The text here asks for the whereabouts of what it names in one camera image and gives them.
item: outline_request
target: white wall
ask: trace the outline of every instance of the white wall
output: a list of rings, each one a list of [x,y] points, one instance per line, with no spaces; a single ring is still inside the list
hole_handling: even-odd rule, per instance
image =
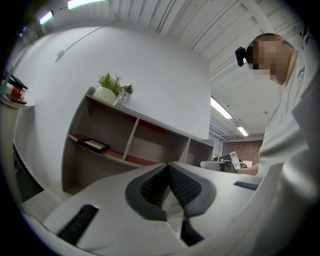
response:
[[[15,75],[29,87],[36,105],[23,110],[15,145],[43,187],[61,180],[66,134],[82,97],[98,88],[102,71],[131,83],[128,107],[194,136],[207,139],[211,84],[204,57],[155,31],[117,22],[56,54],[97,27],[78,27],[41,38],[21,60]]]

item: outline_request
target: white shirt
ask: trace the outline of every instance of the white shirt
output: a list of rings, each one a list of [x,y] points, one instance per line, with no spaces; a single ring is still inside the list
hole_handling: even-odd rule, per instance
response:
[[[293,154],[308,149],[292,110],[316,75],[319,53],[317,43],[309,32],[303,37],[302,45],[281,101],[267,122],[259,151],[258,176],[264,176],[272,165],[284,163]]]

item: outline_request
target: glass bottle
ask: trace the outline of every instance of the glass bottle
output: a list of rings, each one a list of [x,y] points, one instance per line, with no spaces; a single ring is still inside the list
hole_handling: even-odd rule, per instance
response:
[[[123,88],[120,91],[113,105],[118,108],[125,108],[133,92],[134,90],[132,88],[132,85],[128,84],[126,88]]]

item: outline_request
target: office equipment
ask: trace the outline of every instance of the office equipment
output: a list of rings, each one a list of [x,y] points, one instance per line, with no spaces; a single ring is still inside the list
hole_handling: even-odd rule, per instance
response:
[[[213,171],[224,171],[226,163],[225,162],[212,162],[212,161],[202,161],[200,163],[201,168],[213,170]]]
[[[235,171],[239,170],[240,167],[240,161],[238,159],[237,153],[235,151],[225,154],[220,157],[221,161],[232,161],[232,165]]]

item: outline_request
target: man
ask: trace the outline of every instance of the man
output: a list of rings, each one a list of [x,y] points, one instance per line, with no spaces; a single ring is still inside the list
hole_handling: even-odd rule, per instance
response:
[[[283,163],[308,148],[292,110],[319,70],[319,52],[315,39],[306,28],[302,39],[302,51],[298,52],[280,35],[262,34],[245,51],[249,68],[283,86],[283,94],[267,122],[259,163],[240,169],[239,174],[263,177],[272,165]]]

